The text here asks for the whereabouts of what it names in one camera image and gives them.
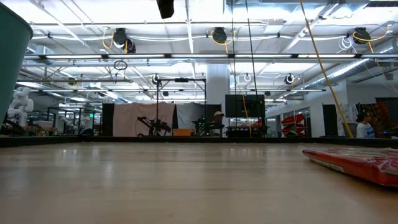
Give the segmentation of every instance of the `white pipe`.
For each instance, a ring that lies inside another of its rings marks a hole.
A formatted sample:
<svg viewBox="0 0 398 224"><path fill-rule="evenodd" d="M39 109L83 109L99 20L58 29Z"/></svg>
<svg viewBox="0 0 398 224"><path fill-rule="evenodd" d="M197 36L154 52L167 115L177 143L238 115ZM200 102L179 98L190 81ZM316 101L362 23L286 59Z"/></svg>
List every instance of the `white pipe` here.
<svg viewBox="0 0 398 224"><path fill-rule="evenodd" d="M68 32L70 35L72 35L72 37L74 37L76 40L78 40L81 44L83 44L85 47L87 47L88 49L92 50L95 53L95 50L93 50L90 46L87 45L87 43L80 39L75 33L73 33L69 28L67 28L65 25L63 25L63 23L61 21L59 21L55 16L53 16L51 13L49 13L47 10L44 9L44 6L35 2L34 0L30 0L30 3L32 3L34 6L36 6L38 9L40 9L41 11L43 11L44 13L46 13L47 15L49 15L50 17L52 17L57 24L66 32Z"/></svg>

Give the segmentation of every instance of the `column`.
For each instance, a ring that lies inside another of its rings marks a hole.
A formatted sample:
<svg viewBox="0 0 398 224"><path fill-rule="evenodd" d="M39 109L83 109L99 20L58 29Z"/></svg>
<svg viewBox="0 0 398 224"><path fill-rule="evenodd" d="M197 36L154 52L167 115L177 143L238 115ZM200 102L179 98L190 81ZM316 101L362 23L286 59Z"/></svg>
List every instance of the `column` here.
<svg viewBox="0 0 398 224"><path fill-rule="evenodd" d="M227 64L207 65L207 104L221 104L225 114L225 95L229 94L229 69ZM223 125L228 126L228 119L223 119Z"/></svg>

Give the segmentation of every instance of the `black barrier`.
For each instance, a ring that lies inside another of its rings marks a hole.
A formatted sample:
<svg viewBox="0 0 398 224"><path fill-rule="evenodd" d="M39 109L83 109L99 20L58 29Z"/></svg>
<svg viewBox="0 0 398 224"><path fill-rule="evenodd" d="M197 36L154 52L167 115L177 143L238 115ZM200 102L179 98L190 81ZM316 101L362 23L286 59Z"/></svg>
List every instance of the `black barrier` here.
<svg viewBox="0 0 398 224"><path fill-rule="evenodd" d="M208 137L98 137L98 136L62 136L1 138L0 147L35 146L41 144L61 144L75 142L176 142L176 143L260 143L260 144L297 144L318 143L346 146L391 147L398 149L395 139L350 139L350 138L208 138Z"/></svg>

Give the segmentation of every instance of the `orange box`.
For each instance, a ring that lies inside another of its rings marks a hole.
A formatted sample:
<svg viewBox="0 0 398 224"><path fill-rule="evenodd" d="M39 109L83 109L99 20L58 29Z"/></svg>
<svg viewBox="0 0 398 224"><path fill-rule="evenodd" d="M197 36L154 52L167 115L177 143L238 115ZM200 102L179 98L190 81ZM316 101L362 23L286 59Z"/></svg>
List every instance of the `orange box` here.
<svg viewBox="0 0 398 224"><path fill-rule="evenodd" d="M192 129L173 129L173 136L191 136Z"/></svg>

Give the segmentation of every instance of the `fluorescent light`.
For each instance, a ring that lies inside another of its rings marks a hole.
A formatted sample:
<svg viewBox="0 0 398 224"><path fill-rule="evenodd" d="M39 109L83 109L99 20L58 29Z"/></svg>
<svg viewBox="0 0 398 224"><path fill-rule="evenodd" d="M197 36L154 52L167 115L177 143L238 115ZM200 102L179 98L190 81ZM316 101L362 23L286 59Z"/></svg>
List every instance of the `fluorescent light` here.
<svg viewBox="0 0 398 224"><path fill-rule="evenodd" d="M251 58L251 54L237 54L236 58ZM254 58L290 58L291 54L254 54Z"/></svg>
<svg viewBox="0 0 398 224"><path fill-rule="evenodd" d="M283 100L283 99L276 99L276 100L274 100L274 99L265 99L264 101L286 101L286 100Z"/></svg>
<svg viewBox="0 0 398 224"><path fill-rule="evenodd" d="M164 54L109 55L109 58L164 58Z"/></svg>
<svg viewBox="0 0 398 224"><path fill-rule="evenodd" d="M325 91L325 90L294 90L293 94L297 92L310 92L310 91Z"/></svg>
<svg viewBox="0 0 398 224"><path fill-rule="evenodd" d="M316 54L300 54L299 58L317 58ZM320 58L353 58L355 54L320 54Z"/></svg>
<svg viewBox="0 0 398 224"><path fill-rule="evenodd" d="M31 82L17 82L18 85L23 85L23 86L28 86L32 88L42 88L41 85L36 84L36 83L31 83Z"/></svg>
<svg viewBox="0 0 398 224"><path fill-rule="evenodd" d="M228 58L228 54L172 54L172 58Z"/></svg>
<svg viewBox="0 0 398 224"><path fill-rule="evenodd" d="M398 54L363 54L362 58L397 58Z"/></svg>
<svg viewBox="0 0 398 224"><path fill-rule="evenodd" d="M70 99L71 99L71 100L75 100L75 101L79 101L79 102L87 101L86 99L80 98L80 97L71 97Z"/></svg>
<svg viewBox="0 0 398 224"><path fill-rule="evenodd" d="M286 105L287 103L264 103L265 105Z"/></svg>
<svg viewBox="0 0 398 224"><path fill-rule="evenodd" d="M24 59L40 59L37 55L25 55Z"/></svg>
<svg viewBox="0 0 398 224"><path fill-rule="evenodd" d="M71 92L73 90L43 90L43 91L55 93L55 92Z"/></svg>
<svg viewBox="0 0 398 224"><path fill-rule="evenodd" d="M101 55L47 55L48 59L90 59L102 58Z"/></svg>

